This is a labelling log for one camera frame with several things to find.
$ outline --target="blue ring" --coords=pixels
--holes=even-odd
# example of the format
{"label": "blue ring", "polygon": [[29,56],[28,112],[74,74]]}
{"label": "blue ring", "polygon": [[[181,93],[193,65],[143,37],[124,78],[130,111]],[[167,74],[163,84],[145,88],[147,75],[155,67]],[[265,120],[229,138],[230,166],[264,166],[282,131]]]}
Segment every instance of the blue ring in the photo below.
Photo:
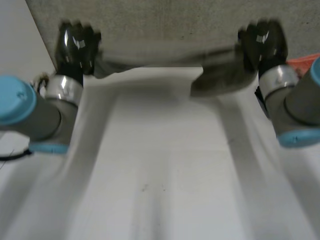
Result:
{"label": "blue ring", "polygon": [[320,57],[312,63],[310,74],[313,81],[320,86]]}
{"label": "blue ring", "polygon": [[69,146],[55,143],[29,143],[31,152],[46,153],[46,154],[66,154]]}
{"label": "blue ring", "polygon": [[320,128],[293,130],[276,137],[282,147],[302,148],[320,142]]}

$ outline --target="black cable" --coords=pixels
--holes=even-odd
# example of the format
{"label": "black cable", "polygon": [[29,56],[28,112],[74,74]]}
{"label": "black cable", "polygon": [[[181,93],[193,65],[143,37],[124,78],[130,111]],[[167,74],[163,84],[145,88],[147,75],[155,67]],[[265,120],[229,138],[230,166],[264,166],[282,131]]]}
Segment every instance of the black cable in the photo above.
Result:
{"label": "black cable", "polygon": [[12,161],[12,160],[18,160],[21,159],[23,157],[32,155],[33,152],[31,152],[29,149],[24,150],[21,153],[15,154],[15,155],[8,155],[8,156],[1,156],[0,155],[0,162],[6,162],[6,161]]}

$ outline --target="gray carpet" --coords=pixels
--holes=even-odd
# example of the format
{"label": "gray carpet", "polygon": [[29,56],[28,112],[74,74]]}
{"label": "gray carpet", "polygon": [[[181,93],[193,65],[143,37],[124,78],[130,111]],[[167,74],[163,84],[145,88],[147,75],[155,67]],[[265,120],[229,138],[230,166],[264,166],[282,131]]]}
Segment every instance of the gray carpet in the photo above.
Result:
{"label": "gray carpet", "polygon": [[104,45],[131,40],[210,40],[225,46],[238,28],[260,18],[281,20],[289,57],[320,52],[319,0],[26,0],[53,56],[61,19],[90,23]]}

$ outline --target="white table surface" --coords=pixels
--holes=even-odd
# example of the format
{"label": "white table surface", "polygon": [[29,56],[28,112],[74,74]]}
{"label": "white table surface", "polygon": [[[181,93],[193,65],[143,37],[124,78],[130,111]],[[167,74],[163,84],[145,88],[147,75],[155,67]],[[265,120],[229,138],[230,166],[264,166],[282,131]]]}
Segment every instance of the white table surface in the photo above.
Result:
{"label": "white table surface", "polygon": [[0,239],[318,239],[319,146],[279,147],[257,82],[189,99],[201,71],[87,79],[68,156],[2,168]]}

